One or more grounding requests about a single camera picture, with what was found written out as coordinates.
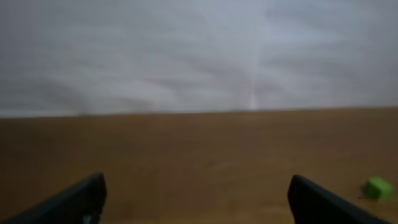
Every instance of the wooden table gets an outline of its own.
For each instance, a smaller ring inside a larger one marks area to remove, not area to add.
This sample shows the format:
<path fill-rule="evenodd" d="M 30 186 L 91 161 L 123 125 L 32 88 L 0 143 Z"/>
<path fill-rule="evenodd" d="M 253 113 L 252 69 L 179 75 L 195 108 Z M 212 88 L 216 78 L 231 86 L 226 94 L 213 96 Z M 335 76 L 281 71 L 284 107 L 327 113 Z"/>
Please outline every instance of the wooden table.
<path fill-rule="evenodd" d="M 397 133 L 396 108 L 0 119 L 0 218 L 101 171 L 102 223 L 293 223 L 294 174 L 398 223 L 358 199 L 398 186 Z"/>

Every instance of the brown tabletop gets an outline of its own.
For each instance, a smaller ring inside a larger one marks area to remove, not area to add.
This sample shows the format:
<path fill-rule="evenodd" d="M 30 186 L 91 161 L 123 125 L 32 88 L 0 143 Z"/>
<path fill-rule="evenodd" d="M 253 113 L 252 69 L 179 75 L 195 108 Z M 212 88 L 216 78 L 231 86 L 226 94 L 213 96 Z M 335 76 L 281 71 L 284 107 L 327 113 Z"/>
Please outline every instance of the brown tabletop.
<path fill-rule="evenodd" d="M 294 174 L 398 223 L 358 199 L 398 186 L 398 109 L 0 119 L 0 218 L 98 171 L 102 223 L 293 223 Z"/>

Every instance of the crease in white sheet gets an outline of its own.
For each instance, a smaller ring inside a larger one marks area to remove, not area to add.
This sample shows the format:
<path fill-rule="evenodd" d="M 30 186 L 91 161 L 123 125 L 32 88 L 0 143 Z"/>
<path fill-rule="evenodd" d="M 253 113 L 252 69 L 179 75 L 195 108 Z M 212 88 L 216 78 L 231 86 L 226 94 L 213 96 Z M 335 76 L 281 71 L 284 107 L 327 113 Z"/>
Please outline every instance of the crease in white sheet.
<path fill-rule="evenodd" d="M 395 0 L 5 0 L 0 116 L 398 104 Z"/>

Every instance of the small green object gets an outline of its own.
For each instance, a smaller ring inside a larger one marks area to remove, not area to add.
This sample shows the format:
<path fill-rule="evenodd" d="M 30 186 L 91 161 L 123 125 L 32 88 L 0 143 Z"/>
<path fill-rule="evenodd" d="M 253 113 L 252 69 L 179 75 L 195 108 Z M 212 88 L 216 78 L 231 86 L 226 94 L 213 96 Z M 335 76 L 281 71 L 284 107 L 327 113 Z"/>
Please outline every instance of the small green object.
<path fill-rule="evenodd" d="M 373 199 L 388 199 L 394 194 L 394 187 L 381 177 L 372 177 L 366 182 L 364 193 Z"/>

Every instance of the black object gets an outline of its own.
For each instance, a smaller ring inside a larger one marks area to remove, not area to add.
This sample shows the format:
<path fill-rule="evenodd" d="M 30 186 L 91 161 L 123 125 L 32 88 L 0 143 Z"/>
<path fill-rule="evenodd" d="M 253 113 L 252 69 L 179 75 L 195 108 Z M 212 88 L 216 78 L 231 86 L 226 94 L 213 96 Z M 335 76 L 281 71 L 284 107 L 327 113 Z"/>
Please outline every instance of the black object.
<path fill-rule="evenodd" d="M 105 203 L 103 174 L 94 174 L 1 224 L 97 224 Z"/>
<path fill-rule="evenodd" d="M 311 180 L 294 175 L 288 199 L 296 224 L 386 224 Z"/>
<path fill-rule="evenodd" d="M 94 174 L 1 224 L 98 224 L 105 203 L 103 174 Z M 288 198 L 296 224 L 386 224 L 301 175 Z"/>

